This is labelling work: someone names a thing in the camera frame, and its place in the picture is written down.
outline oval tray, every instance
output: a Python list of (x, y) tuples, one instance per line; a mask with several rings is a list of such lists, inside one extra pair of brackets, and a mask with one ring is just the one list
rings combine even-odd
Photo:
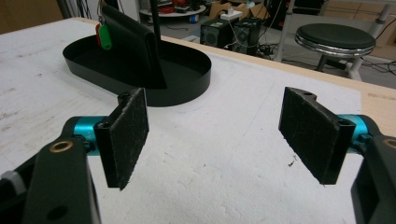
[[(146, 88), (147, 104), (180, 105), (203, 94), (210, 84), (212, 66), (207, 55), (197, 49), (163, 40), (159, 47), (167, 87)], [(122, 63), (112, 50), (103, 50), (97, 45), (95, 35), (73, 42), (64, 49), (63, 54), (73, 74), (108, 91), (121, 94), (139, 87), (136, 85), (139, 74), (134, 73), (134, 67), (139, 64)]]

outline black box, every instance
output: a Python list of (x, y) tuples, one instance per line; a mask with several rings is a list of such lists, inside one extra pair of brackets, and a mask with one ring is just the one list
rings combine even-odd
[(217, 18), (201, 25), (201, 44), (222, 49), (232, 41), (231, 21)]
[(262, 20), (257, 18), (244, 18), (237, 22), (233, 29), (235, 36), (233, 42), (238, 39), (238, 43), (233, 45), (233, 51), (248, 55), (255, 55), (259, 44), (260, 28)]

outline white table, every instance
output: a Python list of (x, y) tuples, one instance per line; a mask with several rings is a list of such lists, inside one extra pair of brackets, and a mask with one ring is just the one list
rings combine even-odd
[[(68, 44), (94, 24), (66, 20), (0, 35), (0, 173), (55, 139), (73, 116), (108, 115), (116, 95), (70, 73)], [(277, 130), (285, 86), (312, 91), (334, 113), (361, 113), (395, 132), (396, 90), (171, 38), (211, 58), (209, 89), (184, 105), (148, 109), (150, 132), (125, 190), (106, 187), (90, 157), (103, 223), (354, 223), (347, 155), (321, 186)]]

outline scratch mark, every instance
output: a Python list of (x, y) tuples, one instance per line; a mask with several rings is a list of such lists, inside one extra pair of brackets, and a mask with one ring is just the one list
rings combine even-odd
[(292, 161), (290, 164), (288, 164), (289, 167), (291, 167), (294, 164), (295, 161)]
[(18, 112), (15, 112), (15, 113), (4, 113), (4, 114), (2, 114), (2, 115), (0, 115), (0, 120), (2, 120), (2, 119), (8, 119), (8, 118), (10, 118), (10, 117), (12, 117), (12, 116), (14, 116), (14, 115), (17, 115), (18, 114)]
[(181, 182), (181, 180), (178, 180), (177, 183), (178, 183), (179, 185), (181, 185), (184, 189), (187, 189), (186, 184), (183, 183), (183, 182)]
[(262, 99), (262, 104), (260, 105), (259, 109), (257, 110), (256, 114), (254, 115), (253, 119), (250, 121), (247, 129), (244, 132), (244, 136), (248, 133), (248, 130), (250, 129), (251, 125), (253, 124), (253, 121), (257, 118), (259, 112), (262, 110), (263, 105), (267, 102), (266, 99), (269, 97), (269, 93), (272, 91), (272, 89), (275, 86), (275, 82), (272, 83), (270, 90), (268, 91), (267, 95)]
[(46, 119), (46, 121), (44, 121), (44, 122), (49, 122), (50, 120), (52, 120), (53, 118), (55, 118), (54, 116), (51, 116), (49, 119)]
[(16, 166), (17, 164), (15, 164), (13, 161), (11, 161), (9, 158), (7, 158), (7, 156), (4, 156), (3, 154), (1, 154), (2, 159), (5, 159), (6, 161), (9, 162), (9, 164), (11, 164), (12, 166)]
[(293, 161), (291, 163), (289, 163), (288, 166), (291, 167), (295, 161), (297, 161), (297, 156), (293, 155)]
[(0, 95), (4, 95), (4, 94), (10, 93), (10, 92), (13, 92), (15, 90), (16, 90), (15, 88), (11, 88), (11, 89), (8, 89), (6, 91), (3, 91)]
[(24, 145), (29, 149), (37, 150), (37, 146), (34, 144), (26, 143)]
[(373, 97), (373, 98), (381, 98), (381, 99), (384, 99), (384, 100), (396, 101), (396, 98), (395, 98), (395, 97), (386, 96), (386, 95), (378, 95), (378, 94), (375, 94), (375, 93), (372, 93), (372, 92), (369, 92), (369, 93), (368, 93), (368, 96), (369, 96), (369, 97)]
[(174, 159), (174, 158), (175, 158), (175, 157), (173, 157), (173, 156), (169, 155), (167, 152), (164, 152), (163, 154), (165, 154), (166, 156), (168, 156), (168, 157), (170, 157), (170, 158), (172, 158), (172, 159)]
[(266, 219), (267, 219), (267, 217), (264, 217), (264, 218), (260, 219), (259, 221), (257, 221), (256, 223), (265, 223)]

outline black foam pad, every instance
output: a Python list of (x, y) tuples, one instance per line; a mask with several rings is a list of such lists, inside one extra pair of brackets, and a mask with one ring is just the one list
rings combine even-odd
[(316, 100), (311, 92), (286, 88), (279, 130), (320, 184), (335, 184), (356, 125)]
[(119, 96), (119, 106), (94, 126), (107, 185), (124, 189), (149, 133), (143, 89)]

